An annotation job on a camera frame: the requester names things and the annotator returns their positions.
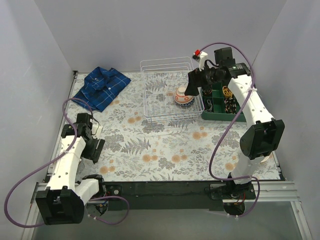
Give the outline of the orange line pattern bowl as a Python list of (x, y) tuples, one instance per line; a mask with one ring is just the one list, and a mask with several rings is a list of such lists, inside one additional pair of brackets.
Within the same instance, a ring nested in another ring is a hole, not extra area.
[(178, 87), (174, 94), (173, 94), (173, 100), (178, 103), (187, 103), (192, 99), (195, 99), (192, 95), (185, 95), (186, 88), (184, 86)]

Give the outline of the blue diamond pattern bowl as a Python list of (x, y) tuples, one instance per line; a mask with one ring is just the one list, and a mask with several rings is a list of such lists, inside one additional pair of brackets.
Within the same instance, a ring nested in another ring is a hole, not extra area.
[(187, 109), (190, 106), (192, 106), (194, 104), (194, 102), (195, 102), (195, 99), (193, 98), (189, 102), (180, 103), (180, 102), (175, 101), (174, 103), (175, 103), (176, 106), (178, 106), (181, 109)]

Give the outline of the white wire dish rack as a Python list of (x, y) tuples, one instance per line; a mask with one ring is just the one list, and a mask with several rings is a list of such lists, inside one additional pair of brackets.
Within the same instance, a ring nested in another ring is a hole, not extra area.
[(167, 125), (171, 122), (197, 119), (204, 110), (200, 95), (187, 109), (175, 105), (174, 92), (187, 87), (188, 73), (194, 69), (190, 57), (142, 60), (140, 73), (143, 81), (143, 111), (151, 124)]

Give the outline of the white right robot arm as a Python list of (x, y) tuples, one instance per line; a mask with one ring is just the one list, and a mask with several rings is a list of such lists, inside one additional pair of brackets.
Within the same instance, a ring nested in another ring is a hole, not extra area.
[(199, 88), (205, 92), (214, 84), (222, 83), (234, 95), (247, 124), (247, 130), (239, 140), (241, 154), (238, 163), (227, 178), (220, 178), (220, 185), (209, 187), (212, 198), (254, 199), (257, 197), (252, 186), (254, 173), (260, 163), (278, 148), (285, 124), (267, 110), (257, 92), (251, 65), (236, 63), (231, 47), (215, 50), (212, 67), (208, 66), (210, 60), (204, 51), (196, 50), (192, 57), (199, 66), (188, 73), (186, 94), (198, 96)]

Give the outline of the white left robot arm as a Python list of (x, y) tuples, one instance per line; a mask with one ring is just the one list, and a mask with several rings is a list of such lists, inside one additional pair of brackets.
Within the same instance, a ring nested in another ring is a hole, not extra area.
[(87, 175), (76, 184), (76, 175), (82, 160), (97, 163), (105, 140), (100, 139), (102, 127), (93, 124), (93, 116), (79, 113), (74, 123), (65, 124), (61, 133), (63, 157), (55, 162), (45, 190), (37, 192), (35, 201), (45, 225), (79, 224), (85, 205), (91, 199), (106, 196), (104, 179), (100, 174)]

